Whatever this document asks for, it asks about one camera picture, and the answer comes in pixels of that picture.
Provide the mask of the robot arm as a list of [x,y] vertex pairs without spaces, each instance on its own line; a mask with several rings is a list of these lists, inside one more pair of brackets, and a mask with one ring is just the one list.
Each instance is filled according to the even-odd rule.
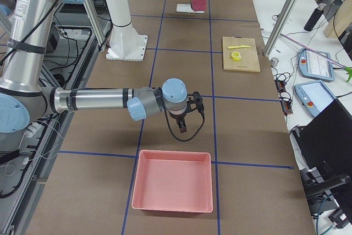
[[63,1],[16,2],[8,51],[1,59],[1,132],[17,132],[47,114],[104,108],[126,108],[136,121],[169,112],[184,132],[191,99],[177,78],[168,79],[161,87],[140,89],[65,90],[39,85],[54,10]]

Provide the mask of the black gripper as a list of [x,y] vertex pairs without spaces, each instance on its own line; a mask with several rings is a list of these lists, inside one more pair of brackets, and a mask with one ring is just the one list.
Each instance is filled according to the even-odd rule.
[[180,133],[187,132],[185,116],[187,115],[187,110],[168,110],[169,115],[176,120],[177,125],[179,127]]

